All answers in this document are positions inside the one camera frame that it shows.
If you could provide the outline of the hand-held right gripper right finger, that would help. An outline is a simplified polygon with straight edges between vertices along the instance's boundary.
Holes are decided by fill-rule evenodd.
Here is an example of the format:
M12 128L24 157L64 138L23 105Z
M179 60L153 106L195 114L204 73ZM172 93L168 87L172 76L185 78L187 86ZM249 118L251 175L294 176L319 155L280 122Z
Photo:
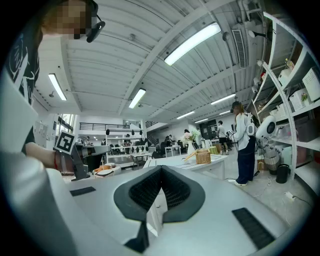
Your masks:
M271 255L287 225L241 189L216 178L158 166L167 211L151 256Z

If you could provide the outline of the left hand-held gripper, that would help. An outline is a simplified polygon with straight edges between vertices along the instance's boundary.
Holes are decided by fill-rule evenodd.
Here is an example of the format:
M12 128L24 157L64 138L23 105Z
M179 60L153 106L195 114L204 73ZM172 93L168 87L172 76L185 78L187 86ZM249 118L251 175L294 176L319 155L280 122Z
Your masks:
M72 133L62 131L54 147L60 152L60 165L63 173L73 172L74 181L89 178L88 168L85 167L76 147L76 137ZM84 146L83 156L103 155L111 151L108 145Z

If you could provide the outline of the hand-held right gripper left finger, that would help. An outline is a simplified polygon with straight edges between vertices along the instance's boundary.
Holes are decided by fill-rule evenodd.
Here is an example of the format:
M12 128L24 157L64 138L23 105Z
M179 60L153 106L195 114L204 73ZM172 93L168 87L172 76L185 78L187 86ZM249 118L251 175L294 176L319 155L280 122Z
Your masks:
M97 232L85 234L103 256L161 256L149 238L147 213L159 194L162 167L149 167L107 178L70 182L67 189Z

